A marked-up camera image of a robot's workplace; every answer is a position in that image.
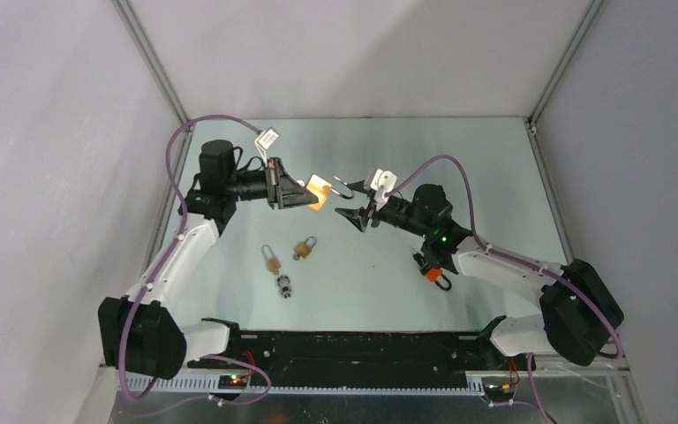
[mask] brass padlock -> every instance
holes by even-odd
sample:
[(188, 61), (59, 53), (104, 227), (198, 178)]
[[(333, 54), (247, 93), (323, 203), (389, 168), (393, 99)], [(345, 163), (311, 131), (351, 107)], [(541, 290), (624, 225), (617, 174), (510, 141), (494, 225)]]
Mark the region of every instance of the brass padlock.
[(295, 254), (292, 255), (292, 259), (298, 261), (300, 258), (307, 258), (317, 243), (318, 240), (314, 236), (299, 242), (298, 245), (295, 246)]
[(278, 259), (276, 259), (276, 255), (274, 254), (274, 250), (272, 250), (271, 246), (269, 245), (262, 246), (261, 254), (264, 256), (264, 260), (266, 260), (267, 262), (267, 269), (269, 270), (269, 272), (271, 272), (275, 276), (278, 276), (279, 268), (282, 266), (282, 264), (279, 263)]

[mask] white tag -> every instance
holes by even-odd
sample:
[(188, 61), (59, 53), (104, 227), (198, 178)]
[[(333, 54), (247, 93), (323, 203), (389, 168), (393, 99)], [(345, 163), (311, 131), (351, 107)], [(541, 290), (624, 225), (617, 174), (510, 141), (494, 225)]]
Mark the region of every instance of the white tag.
[(375, 209), (379, 210), (386, 206), (388, 197), (386, 193), (394, 189), (396, 185), (396, 174), (390, 170), (376, 170), (370, 178), (370, 188), (375, 190)]
[(256, 140), (253, 142), (256, 145), (256, 150), (259, 151), (259, 155), (264, 162), (267, 160), (267, 150), (271, 147), (272, 144), (279, 138), (279, 134), (274, 130), (274, 128), (269, 127), (266, 131), (261, 132)]

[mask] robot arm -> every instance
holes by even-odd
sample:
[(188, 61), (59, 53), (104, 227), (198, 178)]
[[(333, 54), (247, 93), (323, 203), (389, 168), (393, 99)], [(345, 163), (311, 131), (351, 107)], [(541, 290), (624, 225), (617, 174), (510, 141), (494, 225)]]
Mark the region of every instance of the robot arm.
[[(267, 158), (263, 169), (238, 169), (236, 150), (226, 140), (202, 146), (200, 173), (185, 196), (187, 214), (179, 209), (187, 217), (183, 233), (168, 242), (122, 298), (106, 298), (101, 303), (98, 317), (108, 366), (118, 367), (122, 328), (132, 307), (131, 299), (144, 286), (148, 292), (133, 317), (126, 347), (128, 371), (170, 379), (189, 360), (224, 352), (230, 330), (237, 328), (235, 323), (207, 318), (178, 327), (173, 318), (194, 268), (225, 230), (237, 201), (266, 199), (269, 206), (279, 209), (318, 202), (313, 193), (287, 174), (280, 158)], [(154, 284), (150, 284), (149, 276), (158, 267)]]
[[(583, 301), (549, 276), (569, 279), (617, 328), (624, 314), (590, 264), (578, 259), (567, 266), (538, 261), (493, 246), (451, 218), (453, 206), (440, 185), (420, 185), (412, 201), (406, 201), (385, 194), (396, 177), (390, 174), (392, 177), (384, 180), (385, 188), (378, 178), (389, 174), (378, 170), (366, 181), (349, 185), (370, 198), (366, 208), (335, 211), (362, 232), (368, 224), (377, 227), (388, 223), (424, 238), (420, 248), (422, 258), (418, 261), (424, 270), (446, 269), (454, 274), (475, 276), (514, 292), (539, 308), (541, 314), (498, 317), (487, 326), (485, 332), (489, 332), (490, 342), (504, 356), (557, 352), (578, 365), (591, 364), (609, 339), (609, 333)], [(539, 272), (527, 269), (525, 263)]]

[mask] white wall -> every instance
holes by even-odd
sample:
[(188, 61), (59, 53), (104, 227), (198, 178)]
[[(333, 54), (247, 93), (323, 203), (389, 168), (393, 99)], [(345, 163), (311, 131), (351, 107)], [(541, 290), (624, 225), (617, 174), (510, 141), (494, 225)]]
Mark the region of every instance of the white wall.
[(109, 1), (0, 1), (0, 423), (76, 417), (175, 126)]
[(134, 1), (192, 115), (526, 116), (589, 0)]
[(577, 253), (623, 307), (652, 422), (678, 422), (678, 2), (608, 2), (538, 124)]

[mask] table surface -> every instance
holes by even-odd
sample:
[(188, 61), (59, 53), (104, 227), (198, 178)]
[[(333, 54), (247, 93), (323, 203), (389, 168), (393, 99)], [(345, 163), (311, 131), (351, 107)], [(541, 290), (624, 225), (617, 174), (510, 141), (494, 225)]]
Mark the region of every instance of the table surface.
[[(521, 118), (351, 118), (254, 120), (280, 138), (269, 150), (294, 179), (316, 173), (345, 181), (365, 179), (377, 168), (400, 181), (433, 155), (456, 157), (466, 169), (478, 232), (493, 243), (547, 261), (565, 262), (552, 213)], [(230, 140), (256, 155), (254, 135), (225, 121), (199, 123), (181, 186), (199, 170), (201, 145)], [(410, 198), (423, 183), (441, 184), (453, 216), (469, 227), (464, 185), (456, 167), (439, 162), (403, 190)], [(194, 270), (176, 310), (179, 325), (216, 317), (242, 329), (433, 331), (479, 330), (495, 316), (524, 316), (537, 309), (515, 294), (472, 277), (449, 276), (453, 290), (427, 282), (411, 258), (421, 238), (382, 224), (360, 233), (334, 208), (367, 200), (331, 196), (321, 212), (272, 210), (265, 201), (242, 201), (222, 237)], [(173, 214), (167, 227), (177, 228)], [(310, 257), (291, 259), (298, 241), (315, 236)], [(282, 299), (260, 253), (273, 247), (290, 276), (293, 295)]]

